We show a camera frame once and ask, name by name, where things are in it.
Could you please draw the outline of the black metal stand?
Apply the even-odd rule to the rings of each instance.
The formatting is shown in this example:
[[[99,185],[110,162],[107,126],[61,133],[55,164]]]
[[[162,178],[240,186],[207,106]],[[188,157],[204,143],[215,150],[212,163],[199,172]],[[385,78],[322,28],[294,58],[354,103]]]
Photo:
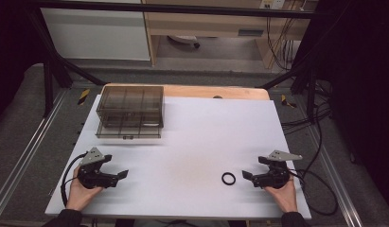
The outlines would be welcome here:
[[[93,82],[95,85],[106,84],[105,81],[90,75],[61,56],[50,37],[44,17],[38,8],[26,9],[25,14],[34,28],[35,33],[38,35],[39,47],[43,49],[45,94],[44,117],[49,116],[54,109],[53,79],[55,79],[62,88],[70,88],[73,85],[73,80],[71,79],[68,70],[77,73],[84,79]]]
[[[306,115],[311,122],[315,121],[313,116],[314,100],[315,100],[315,83],[316,83],[316,66],[315,60],[312,57],[307,57],[301,60],[298,64],[292,67],[292,69],[282,76],[277,77],[263,85],[260,85],[260,89],[269,90],[275,85],[282,83],[283,81],[294,77],[294,82],[291,87],[293,94],[298,95],[303,90],[307,90],[307,108]]]

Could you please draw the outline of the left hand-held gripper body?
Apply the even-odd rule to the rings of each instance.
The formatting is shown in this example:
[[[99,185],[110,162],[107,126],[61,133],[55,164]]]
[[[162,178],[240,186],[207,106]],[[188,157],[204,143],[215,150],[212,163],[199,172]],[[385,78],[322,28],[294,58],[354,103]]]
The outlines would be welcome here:
[[[100,169],[104,162],[104,154],[98,148],[91,148],[80,161],[78,179],[80,183],[88,188],[94,187],[116,187],[117,175],[103,173]]]

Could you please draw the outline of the person's left hand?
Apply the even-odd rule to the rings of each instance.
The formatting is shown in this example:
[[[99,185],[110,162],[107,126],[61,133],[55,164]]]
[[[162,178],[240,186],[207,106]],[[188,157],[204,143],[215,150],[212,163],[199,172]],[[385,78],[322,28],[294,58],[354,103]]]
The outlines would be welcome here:
[[[78,179],[79,169],[79,167],[76,167],[73,171],[73,180],[70,184],[69,198],[65,206],[66,209],[75,211],[82,211],[93,200],[93,198],[103,190],[102,187],[94,187],[91,189],[84,187]]]

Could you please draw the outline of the wooden desk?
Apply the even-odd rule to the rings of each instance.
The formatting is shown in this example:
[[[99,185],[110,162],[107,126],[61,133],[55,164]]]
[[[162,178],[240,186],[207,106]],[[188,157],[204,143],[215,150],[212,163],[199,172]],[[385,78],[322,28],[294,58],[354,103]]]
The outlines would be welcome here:
[[[262,9],[261,0],[141,0],[143,4]],[[283,9],[299,11],[301,0],[285,0]],[[286,41],[300,41],[309,26],[308,19],[256,18],[247,16],[156,13],[144,14],[150,45],[150,58],[156,61],[161,36],[252,38],[264,67],[270,69]]]

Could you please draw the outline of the transparent grey drawer box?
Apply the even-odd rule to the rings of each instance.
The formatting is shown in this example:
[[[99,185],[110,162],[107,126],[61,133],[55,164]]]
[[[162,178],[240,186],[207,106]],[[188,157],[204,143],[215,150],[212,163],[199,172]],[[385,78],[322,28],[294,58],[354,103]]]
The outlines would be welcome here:
[[[164,128],[164,87],[105,86],[97,116],[98,138],[160,138]]]

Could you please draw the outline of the yellow black tape marker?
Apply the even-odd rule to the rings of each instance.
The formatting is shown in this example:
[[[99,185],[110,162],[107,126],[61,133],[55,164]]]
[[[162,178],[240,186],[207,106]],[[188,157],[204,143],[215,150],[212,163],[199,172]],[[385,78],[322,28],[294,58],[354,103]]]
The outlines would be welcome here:
[[[291,108],[297,108],[297,105],[295,103],[290,103],[285,95],[281,95],[281,104]]]
[[[85,89],[81,93],[79,101],[78,101],[78,105],[83,105],[83,103],[85,102],[85,99],[86,99],[86,97],[88,97],[89,93],[90,93],[90,89]]]

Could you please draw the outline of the wooden table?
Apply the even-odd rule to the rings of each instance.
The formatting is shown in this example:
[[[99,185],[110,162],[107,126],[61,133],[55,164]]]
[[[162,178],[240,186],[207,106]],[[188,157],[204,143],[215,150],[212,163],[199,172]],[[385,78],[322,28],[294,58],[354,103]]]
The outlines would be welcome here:
[[[124,91],[131,87],[147,89],[148,87],[162,87],[164,96],[203,97],[213,98],[220,96],[224,99],[269,100],[270,96],[265,89],[244,88],[237,86],[201,86],[179,84],[140,84],[140,83],[108,83],[101,91],[104,96],[109,88]]]

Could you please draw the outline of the office chair base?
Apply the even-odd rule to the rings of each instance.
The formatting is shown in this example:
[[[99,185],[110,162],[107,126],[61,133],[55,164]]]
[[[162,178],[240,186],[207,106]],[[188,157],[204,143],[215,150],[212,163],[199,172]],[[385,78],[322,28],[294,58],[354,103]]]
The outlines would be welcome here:
[[[169,38],[181,44],[193,45],[195,48],[201,46],[195,36],[169,36]]]

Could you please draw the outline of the aluminium rail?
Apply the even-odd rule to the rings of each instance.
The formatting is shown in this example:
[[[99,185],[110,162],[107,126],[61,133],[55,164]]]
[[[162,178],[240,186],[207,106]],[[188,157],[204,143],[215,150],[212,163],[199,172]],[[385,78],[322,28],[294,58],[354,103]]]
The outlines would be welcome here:
[[[56,117],[67,94],[67,90],[61,90],[57,94],[54,101],[53,109],[49,112],[48,116],[44,117],[41,120],[37,130],[34,132],[31,139],[28,141],[28,144],[23,150],[22,155],[20,156],[13,170],[10,172],[4,185],[0,189],[0,207],[5,207],[9,199],[11,198],[11,195],[13,194],[15,188],[17,187],[22,176],[24,175],[24,172],[26,171],[30,161],[33,159],[36,150],[43,141],[46,132],[48,131],[54,118]]]
[[[327,149],[322,142],[322,133],[318,131],[316,125],[309,126],[309,134],[311,135],[313,142],[319,150],[319,159],[321,165],[326,172],[327,179],[337,196],[339,207],[345,218],[348,227],[363,227],[362,220],[356,210],[350,196],[345,188],[344,182],[339,175],[339,172],[332,163],[331,158],[328,156]]]

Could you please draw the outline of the white cabinet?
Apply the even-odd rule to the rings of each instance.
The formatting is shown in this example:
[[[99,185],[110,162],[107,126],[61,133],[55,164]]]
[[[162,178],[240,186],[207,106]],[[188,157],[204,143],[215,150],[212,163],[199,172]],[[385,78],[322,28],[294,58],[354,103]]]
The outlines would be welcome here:
[[[57,51],[68,59],[148,61],[144,17],[138,12],[42,9]]]

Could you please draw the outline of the person's right hand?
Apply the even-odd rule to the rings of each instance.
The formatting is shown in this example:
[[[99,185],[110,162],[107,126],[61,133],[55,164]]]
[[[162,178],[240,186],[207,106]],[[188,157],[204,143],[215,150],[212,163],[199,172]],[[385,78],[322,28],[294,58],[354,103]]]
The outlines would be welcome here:
[[[273,198],[283,213],[297,212],[296,191],[293,176],[280,188],[266,186],[264,188]]]

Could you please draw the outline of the black metal frame bar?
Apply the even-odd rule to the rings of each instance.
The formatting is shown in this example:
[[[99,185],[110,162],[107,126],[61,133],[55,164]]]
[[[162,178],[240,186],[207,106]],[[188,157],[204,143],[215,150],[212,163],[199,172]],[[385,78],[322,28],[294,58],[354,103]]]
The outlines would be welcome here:
[[[234,9],[234,8],[205,7],[205,6],[133,4],[133,3],[64,1],[64,0],[29,0],[29,3],[35,7],[46,8],[46,9],[108,10],[108,11],[229,15],[229,16],[294,18],[294,19],[324,19],[329,17],[328,13],[323,13],[323,12],[293,11],[293,10],[278,10],[278,9]]]

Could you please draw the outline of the black curtain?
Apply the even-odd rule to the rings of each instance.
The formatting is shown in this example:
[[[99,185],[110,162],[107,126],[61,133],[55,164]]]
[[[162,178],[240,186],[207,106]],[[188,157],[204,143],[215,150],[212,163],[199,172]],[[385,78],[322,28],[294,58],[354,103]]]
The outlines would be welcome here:
[[[23,0],[0,0],[0,115],[14,99],[25,71],[42,61]]]
[[[330,13],[318,69],[349,149],[389,205],[389,0],[319,0]]]

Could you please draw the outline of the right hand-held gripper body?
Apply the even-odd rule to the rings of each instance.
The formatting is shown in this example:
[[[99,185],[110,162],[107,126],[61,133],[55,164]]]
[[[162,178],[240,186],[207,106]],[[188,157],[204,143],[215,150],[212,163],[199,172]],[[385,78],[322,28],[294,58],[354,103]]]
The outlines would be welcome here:
[[[265,174],[258,174],[252,177],[254,187],[264,188],[271,186],[273,188],[280,188],[284,186],[291,175],[287,167],[287,162],[303,159],[301,155],[280,150],[274,150],[265,158],[270,160],[270,163],[266,165],[269,171]]]

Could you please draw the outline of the white table board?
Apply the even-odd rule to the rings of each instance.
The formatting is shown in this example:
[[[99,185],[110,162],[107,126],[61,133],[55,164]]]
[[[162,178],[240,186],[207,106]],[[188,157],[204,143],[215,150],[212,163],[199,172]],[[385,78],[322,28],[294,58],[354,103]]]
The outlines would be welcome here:
[[[73,150],[113,155],[102,171],[129,170],[84,209],[98,218],[262,219],[281,215],[274,199],[241,175],[267,172],[258,162],[288,148],[271,100],[168,97],[155,139],[103,139],[90,112]]]

